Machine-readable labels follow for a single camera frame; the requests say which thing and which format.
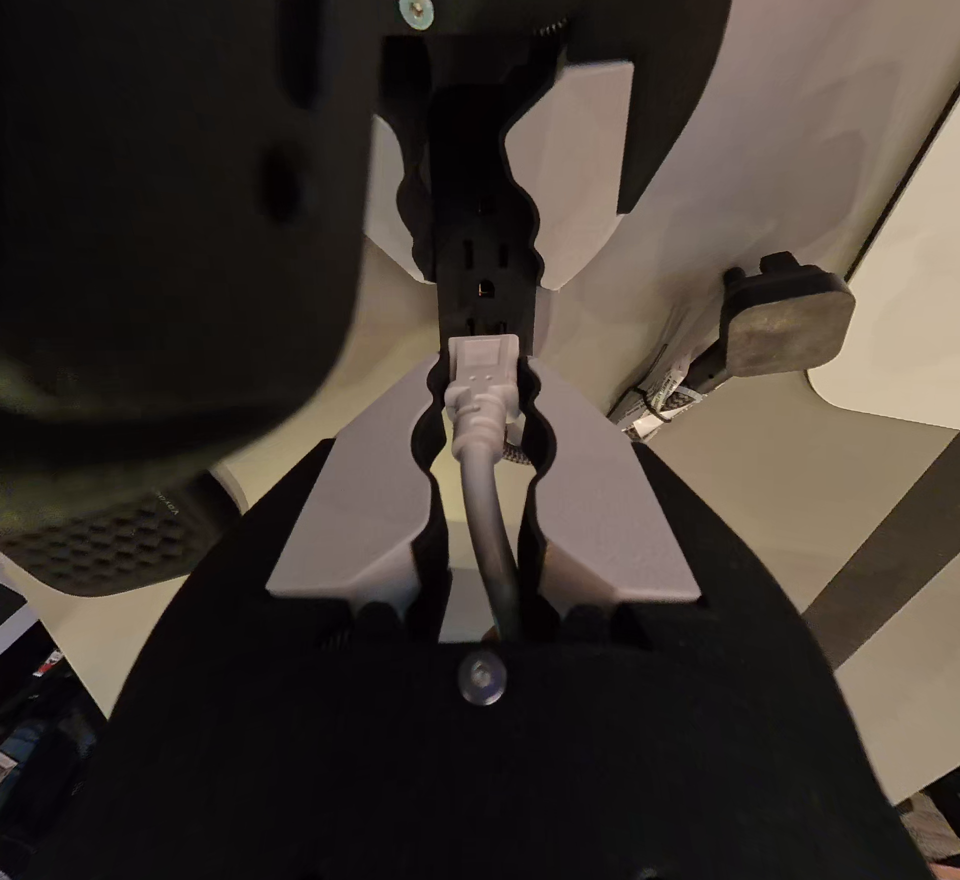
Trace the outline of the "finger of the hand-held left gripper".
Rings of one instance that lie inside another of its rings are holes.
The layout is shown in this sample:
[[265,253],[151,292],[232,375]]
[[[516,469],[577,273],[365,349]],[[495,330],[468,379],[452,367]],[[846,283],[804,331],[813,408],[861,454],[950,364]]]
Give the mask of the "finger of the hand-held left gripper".
[[536,208],[534,250],[547,290],[581,273],[623,218],[618,199],[633,76],[628,61],[564,66],[507,132],[511,175]]
[[374,114],[370,126],[364,234],[415,281],[436,284],[433,202],[427,142],[407,151],[390,123]]

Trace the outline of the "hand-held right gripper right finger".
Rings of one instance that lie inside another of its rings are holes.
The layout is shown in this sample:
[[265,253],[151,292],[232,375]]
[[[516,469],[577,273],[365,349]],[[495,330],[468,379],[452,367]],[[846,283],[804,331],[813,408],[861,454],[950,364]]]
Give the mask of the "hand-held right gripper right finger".
[[558,621],[701,589],[630,439],[540,359],[519,372],[521,449],[534,467],[518,539],[521,599]]

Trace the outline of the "black power strip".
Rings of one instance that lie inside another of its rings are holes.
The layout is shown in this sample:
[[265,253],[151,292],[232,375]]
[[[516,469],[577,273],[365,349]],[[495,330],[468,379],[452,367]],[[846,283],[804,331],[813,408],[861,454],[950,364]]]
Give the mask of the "black power strip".
[[539,216],[506,157],[506,89],[462,84],[440,91],[429,113],[433,267],[439,345],[455,337],[518,338],[534,347],[542,261]]

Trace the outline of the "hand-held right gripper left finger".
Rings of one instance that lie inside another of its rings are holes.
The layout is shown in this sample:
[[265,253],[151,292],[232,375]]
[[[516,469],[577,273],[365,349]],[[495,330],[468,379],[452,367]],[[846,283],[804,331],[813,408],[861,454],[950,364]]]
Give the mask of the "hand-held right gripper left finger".
[[433,403],[428,376],[439,358],[427,356],[338,431],[267,580],[271,597],[407,614],[422,589],[413,544],[432,503],[414,430]]

